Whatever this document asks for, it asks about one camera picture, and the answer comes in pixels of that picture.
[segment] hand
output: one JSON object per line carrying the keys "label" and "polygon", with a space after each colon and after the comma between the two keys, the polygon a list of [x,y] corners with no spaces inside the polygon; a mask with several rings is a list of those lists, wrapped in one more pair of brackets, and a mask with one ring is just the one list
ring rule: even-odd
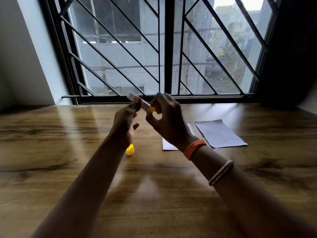
{"label": "hand", "polygon": [[134,131],[140,126],[136,123],[132,126],[133,119],[141,108],[141,99],[137,98],[133,103],[120,109],[114,115],[113,126],[110,130],[109,137],[122,142],[125,148],[128,148],[134,138]]}
{"label": "hand", "polygon": [[169,94],[157,93],[152,100],[151,106],[155,108],[158,114],[162,113],[162,118],[157,120],[152,112],[147,110],[146,120],[164,139],[176,146],[180,151],[184,152],[189,144],[198,140],[189,131],[184,121],[180,104]]}

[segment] orange bracelet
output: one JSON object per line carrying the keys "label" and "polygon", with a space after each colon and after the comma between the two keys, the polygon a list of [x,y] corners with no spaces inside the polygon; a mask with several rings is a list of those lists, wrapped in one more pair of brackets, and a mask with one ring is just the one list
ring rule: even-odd
{"label": "orange bracelet", "polygon": [[199,147],[202,147],[204,145],[207,145],[205,141],[203,140],[196,140],[195,142],[191,143],[190,145],[187,146],[187,148],[184,151],[185,157],[190,160],[192,154],[198,149]]}

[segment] person's right arm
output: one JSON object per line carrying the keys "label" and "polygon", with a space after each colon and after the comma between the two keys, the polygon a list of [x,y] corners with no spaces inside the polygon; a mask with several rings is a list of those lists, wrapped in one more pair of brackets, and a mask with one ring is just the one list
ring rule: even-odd
{"label": "person's right arm", "polygon": [[[162,118],[157,120],[149,110],[146,120],[180,151],[184,152],[189,144],[198,140],[184,122],[180,104],[170,95],[158,93],[151,106],[162,113]],[[208,146],[198,148],[191,161],[207,180],[227,162]],[[283,208],[274,196],[236,166],[226,172],[214,188],[249,237],[317,237],[312,227]]]}

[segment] person's left hand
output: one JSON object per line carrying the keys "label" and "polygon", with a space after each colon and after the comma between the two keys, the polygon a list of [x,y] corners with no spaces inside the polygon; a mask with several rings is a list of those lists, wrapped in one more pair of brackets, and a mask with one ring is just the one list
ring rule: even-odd
{"label": "person's left hand", "polygon": [[141,99],[136,98],[131,104],[120,109],[114,115],[113,126],[109,136],[113,139],[119,139],[120,142],[128,148],[134,138],[134,131],[140,124],[136,123],[132,126],[133,119],[137,116],[137,112],[141,108]]}

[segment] person's right hand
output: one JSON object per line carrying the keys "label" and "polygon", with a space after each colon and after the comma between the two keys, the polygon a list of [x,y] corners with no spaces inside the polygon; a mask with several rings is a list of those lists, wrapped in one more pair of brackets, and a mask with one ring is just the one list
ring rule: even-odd
{"label": "person's right hand", "polygon": [[184,152],[189,144],[198,140],[197,137],[191,134],[185,123],[180,104],[169,94],[157,93],[151,102],[151,106],[155,108],[158,114],[162,113],[162,118],[157,120],[148,109],[146,120],[164,139],[180,151]]}

